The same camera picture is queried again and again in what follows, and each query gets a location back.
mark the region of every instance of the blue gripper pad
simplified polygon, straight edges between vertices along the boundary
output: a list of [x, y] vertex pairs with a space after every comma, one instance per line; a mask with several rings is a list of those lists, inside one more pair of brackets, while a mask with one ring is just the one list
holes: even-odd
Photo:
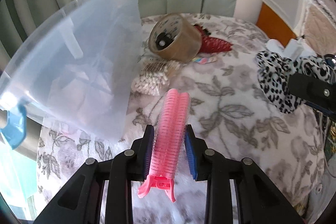
[[7, 112], [7, 125], [1, 128], [0, 132], [12, 149], [17, 148], [26, 138], [26, 119], [27, 112], [23, 105]]
[[143, 175], [146, 178], [147, 175], [149, 174], [149, 168], [151, 166], [151, 158], [152, 158], [152, 151], [153, 151], [153, 144], [154, 144], [154, 127], [151, 126], [150, 129], [150, 135], [148, 138], [148, 146], [147, 146], [147, 150], [145, 153], [145, 157], [144, 157], [144, 168], [143, 168]]
[[187, 153], [190, 174], [195, 180], [197, 178], [196, 158], [188, 130], [185, 132], [184, 146]]

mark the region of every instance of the blue plastic handle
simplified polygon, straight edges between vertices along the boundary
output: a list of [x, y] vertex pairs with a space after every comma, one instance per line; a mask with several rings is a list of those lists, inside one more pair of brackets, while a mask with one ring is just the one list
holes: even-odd
[[0, 129], [0, 133], [12, 149], [17, 148], [26, 138], [26, 120], [27, 111], [23, 105], [7, 112], [7, 125]]

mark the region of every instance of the silver screw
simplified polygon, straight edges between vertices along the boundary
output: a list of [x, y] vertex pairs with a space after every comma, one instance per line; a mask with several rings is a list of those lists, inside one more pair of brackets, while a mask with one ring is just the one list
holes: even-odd
[[125, 156], [133, 156], [134, 155], [134, 151], [132, 149], [127, 149], [124, 152]]
[[204, 151], [204, 153], [208, 156], [213, 156], [215, 154], [215, 152], [212, 149], [207, 149]]
[[94, 158], [87, 158], [86, 160], [85, 160], [85, 163], [87, 164], [87, 165], [93, 165], [94, 163], [95, 163], [95, 159]]
[[323, 94], [324, 94], [325, 97], [329, 97], [330, 91], [328, 89], [324, 89]]
[[251, 165], [253, 163], [253, 160], [251, 160], [250, 158], [244, 158], [243, 163], [246, 165]]

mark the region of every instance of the pink bristle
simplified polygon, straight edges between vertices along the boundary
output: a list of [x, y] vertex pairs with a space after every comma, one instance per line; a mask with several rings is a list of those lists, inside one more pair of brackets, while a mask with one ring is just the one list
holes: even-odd
[[188, 112], [189, 94], [169, 90], [157, 124], [149, 175], [138, 189], [140, 198], [146, 196], [151, 187], [157, 187], [165, 190], [172, 202], [175, 201], [174, 177]]

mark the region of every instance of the orange wooden panel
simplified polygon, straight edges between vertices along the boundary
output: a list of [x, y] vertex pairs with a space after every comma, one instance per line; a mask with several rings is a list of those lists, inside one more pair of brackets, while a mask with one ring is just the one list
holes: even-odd
[[296, 35], [290, 27], [265, 3], [262, 4], [258, 22], [256, 24], [269, 38], [279, 40], [286, 46]]

